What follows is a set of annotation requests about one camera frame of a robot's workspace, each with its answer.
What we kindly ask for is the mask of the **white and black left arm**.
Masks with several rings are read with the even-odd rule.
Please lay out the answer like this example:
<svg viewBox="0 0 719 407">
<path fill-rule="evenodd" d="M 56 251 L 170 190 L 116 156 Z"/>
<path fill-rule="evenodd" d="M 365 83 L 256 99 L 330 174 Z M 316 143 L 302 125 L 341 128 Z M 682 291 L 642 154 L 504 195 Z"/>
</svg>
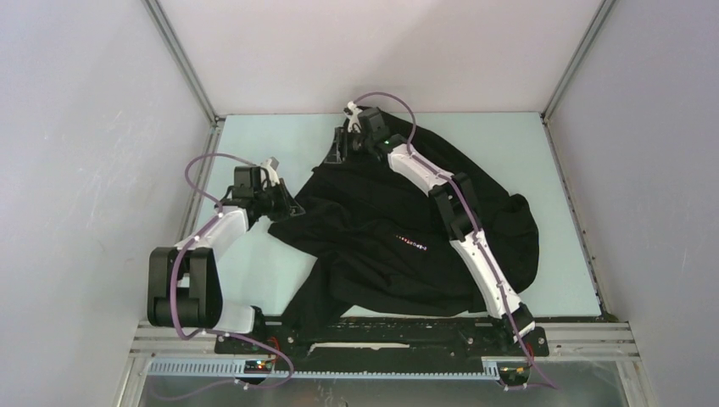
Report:
<svg viewBox="0 0 719 407">
<path fill-rule="evenodd" d="M 224 299 L 218 262 L 260 218 L 276 222 L 304 213 L 276 168 L 273 158 L 236 167 L 234 181 L 208 225 L 173 246 L 152 251 L 147 306 L 152 326 L 235 332 L 236 343 L 246 352 L 265 348 L 268 331 L 260 325 L 260 308 Z"/>
</svg>

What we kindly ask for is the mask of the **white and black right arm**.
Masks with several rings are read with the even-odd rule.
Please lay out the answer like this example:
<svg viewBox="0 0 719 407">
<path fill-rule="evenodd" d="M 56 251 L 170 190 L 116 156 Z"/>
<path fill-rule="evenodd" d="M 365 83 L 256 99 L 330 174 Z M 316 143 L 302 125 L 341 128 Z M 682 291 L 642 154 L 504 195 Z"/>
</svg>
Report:
<svg viewBox="0 0 719 407">
<path fill-rule="evenodd" d="M 391 132 L 380 109 L 362 109 L 350 102 L 343 113 L 348 122 L 335 129 L 328 161 L 342 163 L 353 155 L 372 156 L 428 196 L 493 319 L 494 346 L 503 354 L 517 353 L 536 323 L 493 255 L 477 215 L 477 197 L 469 176 L 445 170 L 414 148 L 409 139 Z"/>
</svg>

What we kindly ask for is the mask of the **black jacket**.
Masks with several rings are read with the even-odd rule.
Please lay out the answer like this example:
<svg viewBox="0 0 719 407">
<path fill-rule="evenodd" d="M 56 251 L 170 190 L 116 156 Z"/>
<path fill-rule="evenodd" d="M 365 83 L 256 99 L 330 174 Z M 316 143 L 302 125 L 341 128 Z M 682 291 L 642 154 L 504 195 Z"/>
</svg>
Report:
<svg viewBox="0 0 719 407">
<path fill-rule="evenodd" d="M 510 193 L 438 134 L 385 114 L 389 130 L 445 170 L 468 175 L 489 247 L 514 290 L 538 274 L 538 226 Z M 300 216 L 269 233 L 315 258 L 281 322 L 310 334 L 358 306 L 379 313 L 449 317 L 483 312 L 482 295 L 451 247 L 428 196 L 376 158 L 319 164 L 296 195 Z"/>
</svg>

